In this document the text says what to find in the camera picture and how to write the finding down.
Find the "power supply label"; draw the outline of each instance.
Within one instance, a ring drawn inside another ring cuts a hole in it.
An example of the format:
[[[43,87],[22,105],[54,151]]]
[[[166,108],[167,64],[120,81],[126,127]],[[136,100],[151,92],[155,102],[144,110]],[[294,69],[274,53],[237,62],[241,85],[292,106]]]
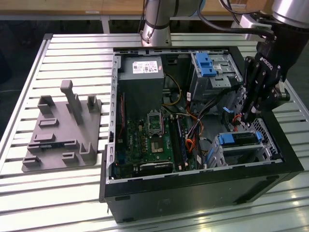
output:
[[[155,72],[159,72],[156,61],[138,61],[133,63],[133,74]]]

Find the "black cable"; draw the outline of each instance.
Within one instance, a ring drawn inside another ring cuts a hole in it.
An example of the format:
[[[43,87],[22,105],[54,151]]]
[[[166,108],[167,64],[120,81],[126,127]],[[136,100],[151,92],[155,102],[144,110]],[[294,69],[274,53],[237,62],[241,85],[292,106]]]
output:
[[[203,156],[201,156],[200,153],[199,153],[199,135],[198,135],[198,129],[197,129],[197,132],[196,132],[195,142],[196,142],[196,145],[197,145],[197,156],[200,156],[200,158],[203,159]],[[200,164],[199,162],[197,162],[197,163],[198,163],[197,169],[201,169],[201,164]]]
[[[150,36],[149,36],[149,40],[150,40],[150,38],[152,37],[152,35],[153,35],[153,33],[154,33],[154,30],[155,30],[155,28],[156,28],[156,24],[157,24],[157,22],[158,22],[158,15],[159,15],[159,10],[160,10],[160,5],[161,5],[161,0],[159,0],[158,10],[156,11],[154,29],[153,29],[153,31],[151,32]]]
[[[204,138],[208,143],[212,144],[212,141],[209,138]]]
[[[251,13],[258,13],[259,11],[249,11],[249,12],[239,12],[239,11],[233,11],[231,4],[229,3],[229,0],[227,1],[228,6],[226,5],[226,3],[224,2],[224,0],[219,0],[220,3],[223,5],[224,8],[226,8],[229,12],[233,13],[233,14],[237,14],[237,15],[246,15],[246,14],[251,14]]]
[[[254,34],[254,35],[259,35],[259,36],[266,36],[271,40],[275,40],[276,36],[268,31],[261,30],[261,29],[252,29],[252,28],[222,28],[220,26],[217,26],[210,21],[208,21],[201,13],[201,5],[203,3],[203,0],[200,0],[200,3],[197,8],[197,15],[200,18],[200,20],[205,23],[206,25],[225,32],[225,33],[233,33],[233,34]]]
[[[197,121],[195,124],[192,126],[190,131],[188,132],[188,138],[191,138],[192,135],[194,135],[194,132],[198,128],[199,121],[203,118],[203,116],[212,108],[214,107],[220,100],[221,98],[227,94],[228,92],[235,91],[239,88],[239,85],[235,85],[231,87],[230,89],[225,89],[222,90],[217,96],[215,96],[213,99],[211,99],[209,102],[207,102],[204,106],[204,108],[201,110],[201,112],[197,116]]]
[[[144,0],[144,1],[143,1],[143,11],[142,11],[141,16],[140,16],[140,24],[139,24],[139,28],[138,28],[138,30],[137,30],[137,33],[140,32],[141,21],[144,19],[144,16],[145,16],[145,9],[146,9],[147,4],[148,4],[148,0],[146,1],[146,3],[145,3],[145,0]]]
[[[232,6],[231,6],[231,3],[230,3],[230,0],[226,0],[226,2],[227,2],[227,5],[228,5],[228,8],[230,9],[230,10],[232,10]],[[239,20],[238,20],[238,18],[236,17],[236,14],[235,13],[232,13],[231,12],[231,14],[232,14],[232,17],[233,17],[233,19],[234,19],[234,21],[239,25]]]

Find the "orange wire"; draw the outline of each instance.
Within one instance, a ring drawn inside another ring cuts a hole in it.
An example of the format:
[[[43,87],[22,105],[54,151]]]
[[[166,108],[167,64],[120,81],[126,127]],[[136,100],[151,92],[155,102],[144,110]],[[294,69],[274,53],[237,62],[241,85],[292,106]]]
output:
[[[197,120],[197,117],[195,117],[194,115],[192,115],[192,114],[189,112],[188,107],[187,107],[186,111],[187,111],[187,113],[188,113],[193,119]],[[203,123],[202,123],[201,121],[199,121],[199,123],[200,123],[200,125],[201,125],[201,132],[199,133],[199,136],[201,136],[201,135],[202,135],[202,132],[203,132],[203,130],[204,130],[204,126],[203,126]]]
[[[234,123],[238,117],[241,117],[241,115],[235,115],[235,117],[232,120],[232,123]],[[237,126],[234,126],[234,131],[238,131]]]
[[[186,147],[187,147],[189,153],[191,153],[191,151],[192,151],[192,150],[194,149],[194,147],[195,147],[195,143],[194,143],[191,139],[187,139],[187,140],[185,141],[185,144],[186,144]]]
[[[232,122],[234,123],[236,118],[241,117],[241,115],[235,115],[235,117],[233,118]]]

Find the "sticker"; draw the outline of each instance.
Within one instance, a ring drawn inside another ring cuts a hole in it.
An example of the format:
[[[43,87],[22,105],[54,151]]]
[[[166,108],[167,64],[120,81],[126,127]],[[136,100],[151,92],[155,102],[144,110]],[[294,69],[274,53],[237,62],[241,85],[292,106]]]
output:
[[[133,74],[155,72],[159,72],[158,64],[156,61],[139,61],[133,63]]]
[[[199,162],[199,164],[202,164],[201,156],[197,156],[197,161]]]
[[[191,93],[187,92],[187,101],[191,101]]]
[[[99,14],[99,11],[86,11],[86,14]]]
[[[219,69],[219,70],[222,70],[221,66],[220,65],[213,65],[213,68],[214,69]]]

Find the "gray fixture base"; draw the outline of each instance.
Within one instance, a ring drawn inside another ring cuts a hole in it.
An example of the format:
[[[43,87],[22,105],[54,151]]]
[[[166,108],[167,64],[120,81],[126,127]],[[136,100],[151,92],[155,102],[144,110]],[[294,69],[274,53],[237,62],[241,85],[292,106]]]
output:
[[[40,115],[23,159],[23,172],[96,164],[101,101],[96,96],[79,101],[72,87],[71,80],[61,83],[68,102],[40,97]]]

